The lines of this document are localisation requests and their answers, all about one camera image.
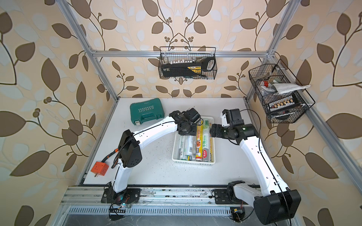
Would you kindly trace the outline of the yellow wrap roll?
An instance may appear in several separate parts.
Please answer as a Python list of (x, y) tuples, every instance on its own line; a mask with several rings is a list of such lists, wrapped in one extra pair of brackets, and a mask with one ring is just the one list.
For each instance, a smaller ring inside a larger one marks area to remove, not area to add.
[(201, 162), (203, 159), (203, 125), (197, 126), (197, 136), (196, 136), (196, 161)]

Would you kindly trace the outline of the white plastic basket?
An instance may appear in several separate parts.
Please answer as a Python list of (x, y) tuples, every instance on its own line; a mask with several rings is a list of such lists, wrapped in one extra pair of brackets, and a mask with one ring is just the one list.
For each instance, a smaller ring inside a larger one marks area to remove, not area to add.
[[(213, 117), (210, 116), (203, 116), (201, 117), (202, 120), (208, 118), (210, 120), (210, 127), (212, 126), (212, 124), (214, 123), (214, 119)], [(180, 143), (180, 135), (178, 133), (176, 133), (175, 135), (175, 141), (174, 141), (174, 145), (173, 145), (173, 154), (172, 154), (172, 160), (174, 162), (178, 162), (178, 163), (190, 163), (190, 164), (197, 164), (197, 165), (213, 165), (215, 164), (216, 158), (215, 158), (215, 144), (214, 144), (214, 138), (210, 137), (210, 141), (211, 141), (211, 156), (212, 156), (212, 161), (210, 163), (208, 162), (197, 162), (197, 161), (187, 161), (186, 159), (184, 160), (179, 160), (179, 143)]]

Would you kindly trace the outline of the clear plastic wrap roll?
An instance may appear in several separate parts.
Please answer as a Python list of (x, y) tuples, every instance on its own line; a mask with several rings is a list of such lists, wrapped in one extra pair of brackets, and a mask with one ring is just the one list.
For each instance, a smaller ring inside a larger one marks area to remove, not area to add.
[(185, 136), (180, 136), (180, 143), (179, 143), (179, 160), (184, 160), (184, 147), (185, 147)]

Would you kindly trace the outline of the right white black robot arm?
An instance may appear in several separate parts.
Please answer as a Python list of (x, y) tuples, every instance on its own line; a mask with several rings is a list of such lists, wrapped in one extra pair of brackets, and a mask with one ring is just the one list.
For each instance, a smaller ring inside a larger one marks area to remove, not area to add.
[(281, 178), (261, 142), (260, 132), (245, 124), (239, 109), (223, 110), (222, 123), (210, 129), (211, 137), (231, 141), (246, 154), (259, 182), (259, 189), (244, 181), (230, 182), (226, 196), (229, 202), (249, 204), (263, 225), (294, 218), (301, 196)]

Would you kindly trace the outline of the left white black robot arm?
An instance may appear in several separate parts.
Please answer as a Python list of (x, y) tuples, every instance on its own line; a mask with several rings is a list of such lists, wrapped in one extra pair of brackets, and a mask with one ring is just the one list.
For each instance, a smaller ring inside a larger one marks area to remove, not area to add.
[(183, 112), (173, 111), (168, 117), (143, 130), (124, 131), (118, 148), (109, 155), (115, 157), (111, 168), (117, 168), (115, 178), (111, 182), (113, 191), (118, 194), (127, 188), (132, 169), (141, 162), (141, 151), (147, 145), (173, 132), (180, 136), (195, 136), (201, 121), (198, 111), (191, 108)]

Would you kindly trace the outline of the green plastic tool case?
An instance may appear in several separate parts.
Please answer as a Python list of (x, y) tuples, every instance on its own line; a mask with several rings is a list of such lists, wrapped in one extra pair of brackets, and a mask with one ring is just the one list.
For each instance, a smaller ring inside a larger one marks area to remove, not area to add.
[(134, 125), (141, 125), (145, 122), (163, 119), (165, 112), (159, 98), (130, 105), (131, 122)]

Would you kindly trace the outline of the black bit set holder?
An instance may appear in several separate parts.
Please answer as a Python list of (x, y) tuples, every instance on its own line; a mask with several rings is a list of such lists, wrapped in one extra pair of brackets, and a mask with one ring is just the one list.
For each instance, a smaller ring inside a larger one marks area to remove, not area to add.
[(303, 107), (303, 103), (299, 101), (297, 95), (292, 94), (287, 97), (268, 103), (266, 106), (266, 112), (274, 114), (278, 112), (285, 112), (287, 110), (299, 107)]

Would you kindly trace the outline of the black yellow hand saw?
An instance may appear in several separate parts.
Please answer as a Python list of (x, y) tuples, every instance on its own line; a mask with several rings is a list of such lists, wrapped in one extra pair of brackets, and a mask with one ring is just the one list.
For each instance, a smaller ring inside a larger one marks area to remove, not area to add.
[(184, 77), (213, 80), (217, 74), (217, 63), (215, 57), (173, 59), (160, 62), (158, 71), (160, 77), (164, 78)]

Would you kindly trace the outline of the white paper sheet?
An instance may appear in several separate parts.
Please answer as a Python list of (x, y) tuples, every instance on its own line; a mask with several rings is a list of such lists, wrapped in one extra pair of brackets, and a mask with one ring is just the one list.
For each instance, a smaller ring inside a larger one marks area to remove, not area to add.
[(292, 83), (275, 83), (272, 85), (272, 88), (278, 93), (278, 94), (286, 94), (290, 92), (294, 92), (301, 89), (307, 89), (311, 87), (311, 85), (305, 85), (300, 86), (297, 84)]

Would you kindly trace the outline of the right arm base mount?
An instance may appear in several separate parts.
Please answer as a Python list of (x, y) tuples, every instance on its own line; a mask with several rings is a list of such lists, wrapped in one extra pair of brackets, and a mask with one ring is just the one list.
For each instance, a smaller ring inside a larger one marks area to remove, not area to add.
[(212, 195), (215, 198), (215, 203), (218, 205), (241, 205), (242, 200), (231, 196), (227, 189), (214, 189)]

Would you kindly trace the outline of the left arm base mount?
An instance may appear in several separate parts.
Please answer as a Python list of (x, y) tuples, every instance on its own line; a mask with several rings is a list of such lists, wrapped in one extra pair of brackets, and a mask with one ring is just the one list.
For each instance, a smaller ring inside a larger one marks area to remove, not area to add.
[(127, 188), (122, 192), (116, 193), (112, 187), (105, 187), (101, 197), (101, 203), (108, 204), (132, 204), (137, 203), (140, 198), (141, 189)]

